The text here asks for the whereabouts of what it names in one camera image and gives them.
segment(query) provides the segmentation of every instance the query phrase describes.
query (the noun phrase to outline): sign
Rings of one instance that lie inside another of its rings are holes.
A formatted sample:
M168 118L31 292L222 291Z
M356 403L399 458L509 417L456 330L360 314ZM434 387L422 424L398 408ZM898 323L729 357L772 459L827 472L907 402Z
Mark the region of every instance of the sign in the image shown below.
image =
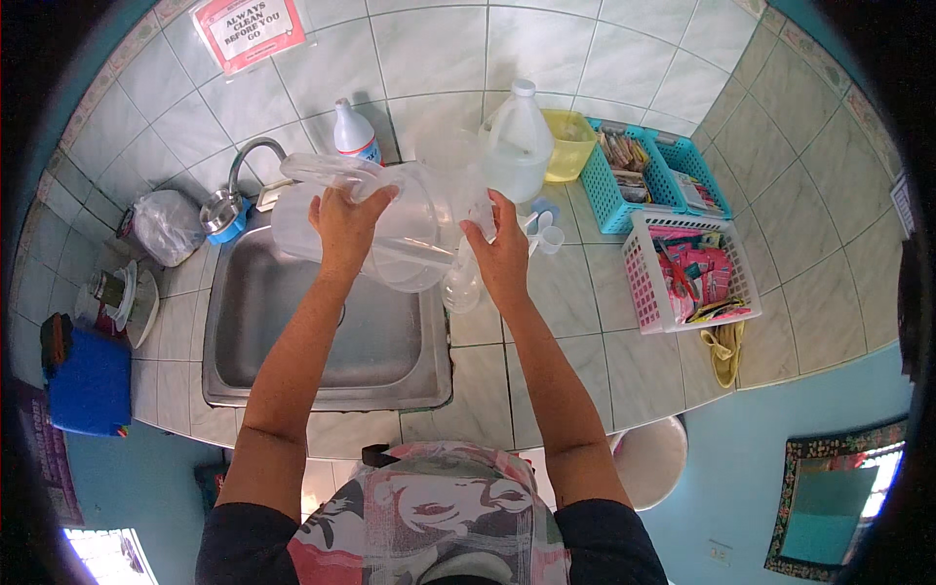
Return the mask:
M191 14L225 75L305 42L293 0L207 0Z

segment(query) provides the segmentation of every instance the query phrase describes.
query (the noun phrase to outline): yellow cloth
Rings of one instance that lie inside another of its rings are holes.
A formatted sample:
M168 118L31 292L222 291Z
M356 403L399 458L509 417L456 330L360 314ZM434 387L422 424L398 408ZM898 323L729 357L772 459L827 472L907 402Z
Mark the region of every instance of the yellow cloth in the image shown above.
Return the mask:
M741 361L741 337L744 321L719 325L712 331L702 329L699 336L711 350L711 367L722 388L731 388Z

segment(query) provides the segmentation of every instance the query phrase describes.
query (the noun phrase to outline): sink basin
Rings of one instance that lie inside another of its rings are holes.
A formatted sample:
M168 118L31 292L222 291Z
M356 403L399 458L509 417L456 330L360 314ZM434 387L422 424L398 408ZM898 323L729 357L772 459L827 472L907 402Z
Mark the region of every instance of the sink basin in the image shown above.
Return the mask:
M244 406L257 372L320 265L277 248L271 212L223 244L205 327L202 389L209 404ZM359 274L344 303L313 410L432 408L452 393L437 286L411 294Z

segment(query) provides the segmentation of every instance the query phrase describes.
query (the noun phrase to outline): white plastic gallon jug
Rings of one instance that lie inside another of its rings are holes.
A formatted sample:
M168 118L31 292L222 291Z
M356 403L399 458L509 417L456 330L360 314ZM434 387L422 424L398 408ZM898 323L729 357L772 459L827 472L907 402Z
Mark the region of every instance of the white plastic gallon jug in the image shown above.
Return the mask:
M335 113L338 120L335 122L334 138L338 153L369 160L383 167L384 156L380 153L373 126L367 118L351 110L346 97L335 102Z
M478 131L484 148L484 178L515 203L539 193L555 140L533 99L536 86L514 80L510 97Z

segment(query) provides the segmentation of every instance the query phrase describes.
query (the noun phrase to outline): black shirt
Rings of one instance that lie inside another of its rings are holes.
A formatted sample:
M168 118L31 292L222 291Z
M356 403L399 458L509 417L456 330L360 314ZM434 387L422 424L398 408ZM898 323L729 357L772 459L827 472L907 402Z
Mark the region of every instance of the black shirt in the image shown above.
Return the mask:
M572 553L573 585L666 585L663 566L640 517L626 505L585 500L555 513ZM205 520L198 552L198 585L299 585L286 551L299 526L285 514L256 504L224 504ZM437 579L431 585L489 585L485 578Z

